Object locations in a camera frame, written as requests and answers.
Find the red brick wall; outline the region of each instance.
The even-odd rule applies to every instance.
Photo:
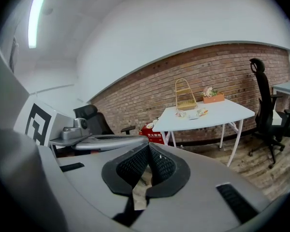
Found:
[[[166,107],[175,106],[174,85],[178,78],[188,80],[197,101],[204,87],[212,86],[226,99],[255,112],[259,108],[259,88],[250,70],[251,58],[260,58],[270,86],[290,80],[290,64],[286,50],[257,44],[222,44],[180,53],[150,64],[123,78],[91,100],[103,112],[114,131],[135,125],[137,134],[145,123],[159,117]],[[290,98],[284,96],[278,110],[288,108]],[[254,118],[244,121],[243,131],[255,127]],[[177,142],[219,138],[221,126],[176,132]],[[234,131],[226,127],[226,134]]]

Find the orange planter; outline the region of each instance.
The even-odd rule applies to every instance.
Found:
[[[213,102],[223,102],[224,101],[224,94],[218,93],[216,96],[212,97],[203,97],[203,102],[206,103],[213,103]]]

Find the chair backrest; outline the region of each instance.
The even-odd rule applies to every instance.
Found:
[[[105,117],[102,113],[98,112],[98,109],[94,105],[86,105],[73,110],[77,118],[84,118],[87,120],[87,124],[90,133],[94,135],[108,135],[114,134],[111,128],[108,126]]]
[[[257,128],[259,132],[266,132],[273,119],[273,105],[270,93],[269,82],[264,74],[264,64],[260,59],[252,58],[250,68],[255,74],[261,94],[260,111],[256,117]]]

